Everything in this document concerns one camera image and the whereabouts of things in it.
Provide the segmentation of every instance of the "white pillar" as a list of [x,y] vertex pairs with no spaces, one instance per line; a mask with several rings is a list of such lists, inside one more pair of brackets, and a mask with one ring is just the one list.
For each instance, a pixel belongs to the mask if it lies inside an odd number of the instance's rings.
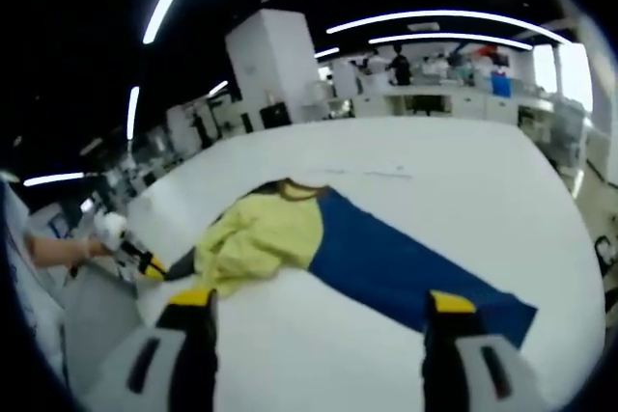
[[563,96],[563,85],[562,85],[562,63],[560,61],[560,54],[558,53],[558,47],[553,47],[553,62],[556,66],[556,93],[560,96]]
[[285,101],[293,123],[303,122],[310,84],[320,80],[315,48],[304,14],[260,10],[225,38],[243,100],[255,129],[268,93]]
[[609,148],[609,162],[607,163],[607,181],[618,186],[618,115],[611,128],[611,145]]
[[536,45],[532,52],[522,52],[532,57],[533,80],[530,82],[534,82],[550,94],[558,92],[558,72],[554,50],[551,45],[543,44]]
[[358,95],[356,74],[349,60],[335,60],[332,64],[332,83],[339,98],[352,98]]

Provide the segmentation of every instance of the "person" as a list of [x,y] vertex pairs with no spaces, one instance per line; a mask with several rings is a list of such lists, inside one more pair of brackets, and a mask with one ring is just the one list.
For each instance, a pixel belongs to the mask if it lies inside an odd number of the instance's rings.
[[368,91],[367,89],[367,85],[368,85],[368,79],[367,79],[367,74],[368,74],[368,68],[366,65],[367,59],[363,59],[360,63],[358,63],[356,60],[351,60],[350,63],[352,65],[352,70],[354,73],[354,81],[356,83],[356,89],[357,89],[357,93],[360,94],[364,94],[365,92]]
[[193,122],[191,125],[195,127],[195,130],[197,130],[197,135],[200,137],[202,150],[210,148],[212,146],[212,139],[209,137],[206,127],[204,126],[204,121],[200,115],[198,115],[197,110],[193,111]]
[[609,269],[618,263],[618,250],[606,235],[601,235],[595,241],[595,252],[599,261],[601,275],[604,277]]
[[92,257],[110,256],[111,242],[87,237],[58,239],[39,236],[28,227],[28,207],[0,178],[0,227],[17,301],[25,322],[48,365],[66,381],[63,318],[59,299],[47,287],[38,269],[63,265],[71,268]]
[[436,74],[440,76],[440,79],[446,79],[448,77],[449,68],[450,67],[448,65],[448,61],[446,60],[446,57],[443,53],[439,53],[437,55],[437,59],[435,60],[435,71]]
[[363,59],[360,76],[365,93],[380,94],[389,87],[386,69],[388,63],[380,57],[376,48]]
[[397,43],[393,46],[395,58],[388,65],[388,69],[395,70],[395,82],[398,86],[410,85],[409,61],[402,54],[402,47]]
[[436,75],[435,63],[430,59],[430,57],[423,57],[423,75],[425,76],[434,76]]
[[458,73],[462,82],[468,87],[474,87],[474,65],[469,57],[465,57],[458,67]]

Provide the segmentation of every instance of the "hand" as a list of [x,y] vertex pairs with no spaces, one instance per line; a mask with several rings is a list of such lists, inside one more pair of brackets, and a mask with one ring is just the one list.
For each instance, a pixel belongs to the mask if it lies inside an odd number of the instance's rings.
[[88,239],[88,255],[90,257],[112,256],[113,253],[109,250],[102,241],[95,238]]

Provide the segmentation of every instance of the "white cabinet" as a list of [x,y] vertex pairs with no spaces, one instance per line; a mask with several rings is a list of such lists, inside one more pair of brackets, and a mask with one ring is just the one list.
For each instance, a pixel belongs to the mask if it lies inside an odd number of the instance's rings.
[[384,96],[357,96],[352,99],[357,118],[393,116],[393,110]]
[[486,119],[497,123],[518,125],[520,108],[512,98],[502,96],[487,96]]
[[465,120],[484,120],[485,97],[467,92],[451,94],[451,115]]
[[332,64],[332,83],[338,98],[358,95],[354,67],[348,60],[337,60]]

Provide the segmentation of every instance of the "white tabletop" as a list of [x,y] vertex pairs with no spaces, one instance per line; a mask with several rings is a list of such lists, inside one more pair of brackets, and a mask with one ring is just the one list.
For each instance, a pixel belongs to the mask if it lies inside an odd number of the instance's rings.
[[[357,206],[538,308],[521,353],[549,404],[599,358],[604,295],[569,192],[515,127],[433,118],[329,121],[217,143],[129,205],[171,264],[240,195],[283,177],[325,182]],[[140,288],[153,323],[191,279]],[[287,269],[219,306],[219,412],[420,411],[422,337]]]

